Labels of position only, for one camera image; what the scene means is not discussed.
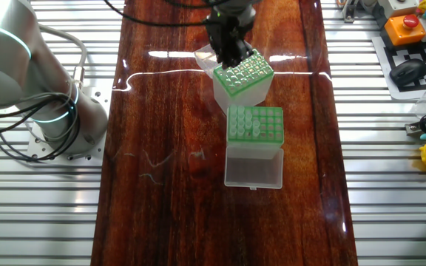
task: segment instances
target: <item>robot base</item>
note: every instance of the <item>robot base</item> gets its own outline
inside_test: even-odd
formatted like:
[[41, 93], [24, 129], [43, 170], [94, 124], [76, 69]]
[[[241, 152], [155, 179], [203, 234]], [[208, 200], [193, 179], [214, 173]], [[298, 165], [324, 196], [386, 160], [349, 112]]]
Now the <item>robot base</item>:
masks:
[[[109, 115], [109, 106], [111, 104], [111, 89], [99, 89], [99, 88], [83, 88], [85, 95], [91, 95], [91, 98], [96, 99], [103, 106], [103, 109]], [[34, 123], [33, 132], [37, 136], [42, 136], [41, 128]], [[44, 162], [44, 165], [40, 163], [30, 163], [35, 167], [43, 166], [69, 166], [69, 167], [101, 167], [103, 164], [104, 154], [104, 143], [106, 140], [106, 133], [99, 143], [91, 150], [84, 152], [83, 154], [62, 154], [54, 160], [48, 160]], [[53, 149], [47, 143], [36, 141], [36, 138], [30, 135], [29, 147], [27, 148], [27, 155], [31, 157], [43, 157], [52, 152]]]

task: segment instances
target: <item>gray robot arm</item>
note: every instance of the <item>gray robot arm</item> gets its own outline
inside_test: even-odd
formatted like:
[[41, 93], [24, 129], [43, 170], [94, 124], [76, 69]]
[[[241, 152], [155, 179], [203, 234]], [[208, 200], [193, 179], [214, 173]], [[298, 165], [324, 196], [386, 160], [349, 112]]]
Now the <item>gray robot arm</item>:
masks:
[[[67, 152], [77, 154], [94, 147], [106, 131], [106, 112], [78, 89], [50, 52], [29, 2], [0, 0], [0, 109], [32, 106], [41, 100], [20, 100], [48, 92], [71, 95], [77, 106], [81, 129]], [[70, 127], [66, 113], [65, 108], [46, 106], [33, 115], [46, 140], [56, 139]]]

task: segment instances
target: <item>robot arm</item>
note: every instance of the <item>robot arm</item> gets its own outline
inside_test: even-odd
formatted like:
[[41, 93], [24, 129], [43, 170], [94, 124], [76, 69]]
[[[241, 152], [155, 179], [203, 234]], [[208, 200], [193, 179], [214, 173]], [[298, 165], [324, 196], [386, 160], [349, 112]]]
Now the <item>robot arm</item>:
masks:
[[260, 1], [231, 0], [212, 8], [207, 20], [214, 23], [207, 24], [206, 31], [218, 63], [223, 63], [224, 69], [236, 67], [253, 54], [244, 37], [254, 26], [256, 10], [252, 5]]
[[[104, 136], [107, 115], [73, 81], [42, 38], [36, 13], [27, 0], [0, 0], [0, 109], [16, 105], [19, 109], [40, 103], [23, 98], [44, 93], [70, 95], [77, 106], [81, 129], [67, 150], [78, 154], [91, 149]], [[40, 126], [45, 140], [63, 136], [71, 118], [65, 108], [45, 106], [32, 119]], [[59, 146], [59, 141], [50, 144]]]

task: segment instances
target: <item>red button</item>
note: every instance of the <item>red button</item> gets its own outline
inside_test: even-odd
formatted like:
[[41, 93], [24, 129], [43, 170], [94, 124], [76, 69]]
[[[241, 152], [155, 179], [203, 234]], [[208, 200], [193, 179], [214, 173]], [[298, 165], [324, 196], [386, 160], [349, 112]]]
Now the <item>red button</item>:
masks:
[[408, 15], [404, 17], [404, 25], [409, 28], [419, 26], [419, 19], [415, 15]]

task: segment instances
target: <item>metal bracket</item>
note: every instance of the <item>metal bracket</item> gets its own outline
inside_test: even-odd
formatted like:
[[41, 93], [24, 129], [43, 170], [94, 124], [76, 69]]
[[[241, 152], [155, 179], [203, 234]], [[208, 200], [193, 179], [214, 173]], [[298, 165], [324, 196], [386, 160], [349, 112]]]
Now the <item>metal bracket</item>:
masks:
[[358, 5], [359, 0], [347, 0], [345, 6], [343, 7], [343, 18], [346, 23], [354, 22], [354, 12], [356, 11], [356, 6]]

